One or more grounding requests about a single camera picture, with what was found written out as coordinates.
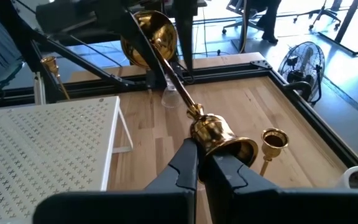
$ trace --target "white perforated shelf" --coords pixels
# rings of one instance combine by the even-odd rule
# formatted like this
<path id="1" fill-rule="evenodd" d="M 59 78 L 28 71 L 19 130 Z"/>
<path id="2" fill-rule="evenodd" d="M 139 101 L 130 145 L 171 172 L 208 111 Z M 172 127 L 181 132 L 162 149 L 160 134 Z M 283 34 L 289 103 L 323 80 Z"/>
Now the white perforated shelf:
<path id="1" fill-rule="evenodd" d="M 119 98 L 0 110 L 0 219 L 49 195 L 105 190 Z"/>

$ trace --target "wooden tabletop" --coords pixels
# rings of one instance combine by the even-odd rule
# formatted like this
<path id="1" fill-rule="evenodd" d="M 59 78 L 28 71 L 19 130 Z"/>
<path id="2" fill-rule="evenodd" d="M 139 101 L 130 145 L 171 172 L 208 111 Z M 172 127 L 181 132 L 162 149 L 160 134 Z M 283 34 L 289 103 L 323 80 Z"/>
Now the wooden tabletop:
<path id="1" fill-rule="evenodd" d="M 260 59 L 264 58 L 258 53 L 202 58 L 194 60 L 194 67 Z M 137 67 L 108 71 L 117 69 L 123 77 L 143 72 Z M 94 79 L 89 72 L 76 72 L 71 82 L 89 79 Z M 262 145 L 260 135 L 266 128 L 280 128 L 288 134 L 289 147 L 269 164 L 265 173 L 265 178 L 273 183 L 281 187 L 332 187 L 345 171 L 345 165 L 269 77 L 189 85 L 186 89 L 195 102 L 204 105 L 206 113 L 223 116 L 234 133 L 255 140 L 259 147 Z M 109 189 L 143 189 L 164 169 L 183 139 L 189 136 L 191 120 L 186 117 L 184 104 L 174 109 L 164 108 L 161 91 L 119 96 L 134 150 L 113 155 Z M 122 133 L 116 138 L 116 144 L 123 139 Z M 252 170 L 259 173 L 262 158 L 259 151 Z M 204 186 L 198 184 L 198 190 L 196 222 L 211 223 Z"/>

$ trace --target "electric fan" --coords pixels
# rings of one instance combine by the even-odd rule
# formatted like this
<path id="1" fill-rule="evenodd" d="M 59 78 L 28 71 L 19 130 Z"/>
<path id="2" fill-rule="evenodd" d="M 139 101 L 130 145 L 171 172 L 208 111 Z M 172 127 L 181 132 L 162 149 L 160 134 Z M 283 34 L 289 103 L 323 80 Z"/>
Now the electric fan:
<path id="1" fill-rule="evenodd" d="M 321 98 L 324 68 L 323 51 L 315 43 L 308 41 L 291 48 L 281 62 L 278 73 L 289 84 L 307 82 L 311 87 L 311 95 L 305 100 L 313 104 Z"/>

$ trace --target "gold brass object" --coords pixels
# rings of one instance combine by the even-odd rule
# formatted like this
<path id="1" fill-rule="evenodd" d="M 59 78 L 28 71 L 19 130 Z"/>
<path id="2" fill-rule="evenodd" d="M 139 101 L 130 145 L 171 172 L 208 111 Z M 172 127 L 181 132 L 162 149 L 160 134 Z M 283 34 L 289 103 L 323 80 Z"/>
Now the gold brass object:
<path id="1" fill-rule="evenodd" d="M 139 11 L 134 14 L 134 17 L 150 43 L 158 49 L 165 59 L 170 60 L 175 54 L 178 37 L 175 26 L 169 18 L 161 12 L 150 10 Z M 122 37 L 121 47 L 126 57 L 134 65 L 149 68 L 138 51 Z"/>
<path id="2" fill-rule="evenodd" d="M 48 71 L 50 73 L 52 73 L 57 81 L 59 82 L 66 98 L 69 100 L 70 97 L 68 96 L 68 93 L 66 91 L 65 86 L 63 85 L 62 80 L 60 79 L 60 75 L 59 75 L 59 66 L 56 64 L 56 57 L 51 56 L 51 57 L 45 57 L 41 60 L 41 63 L 48 69 Z"/>
<path id="3" fill-rule="evenodd" d="M 177 46 L 177 33 L 173 24 L 157 11 L 143 11 L 135 14 L 135 18 L 150 40 L 151 46 L 162 64 L 167 76 L 187 105 L 187 117 L 193 120 L 190 126 L 191 137 L 198 141 L 204 149 L 204 156 L 215 152 L 226 151 L 236 156 L 247 166 L 251 166 L 258 153 L 255 141 L 237 137 L 221 116 L 204 114 L 203 107 L 196 104 L 182 85 L 167 60 L 173 56 Z M 125 40 L 121 39 L 122 49 L 126 57 L 134 64 L 148 67 L 142 57 Z"/>
<path id="4" fill-rule="evenodd" d="M 284 131 L 277 128 L 269 128 L 263 131 L 262 140 L 264 142 L 262 152 L 265 154 L 265 162 L 260 171 L 261 176 L 265 174 L 269 162 L 280 155 L 281 151 L 288 146 L 289 138 Z"/>

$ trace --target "brass candle holder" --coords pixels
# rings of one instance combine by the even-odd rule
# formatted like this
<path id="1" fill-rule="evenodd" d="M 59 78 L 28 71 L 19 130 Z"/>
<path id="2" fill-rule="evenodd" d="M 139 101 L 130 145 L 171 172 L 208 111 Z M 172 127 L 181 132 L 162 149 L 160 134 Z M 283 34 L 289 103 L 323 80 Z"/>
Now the brass candle holder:
<path id="1" fill-rule="evenodd" d="M 66 98 L 69 100 L 70 97 L 68 96 L 66 88 L 63 85 L 62 80 L 60 79 L 59 66 L 56 64 L 56 57 L 54 56 L 45 57 L 41 60 L 41 63 L 45 66 L 45 68 L 47 68 L 47 70 L 50 73 L 52 73 L 55 76 L 57 82 L 59 82 L 60 87 L 62 88 L 63 93 L 65 94 Z"/>
<path id="2" fill-rule="evenodd" d="M 264 176 L 269 162 L 280 155 L 281 151 L 288 146 L 289 138 L 283 130 L 269 128 L 262 133 L 262 152 L 264 154 L 264 164 L 260 170 L 260 175 Z"/>

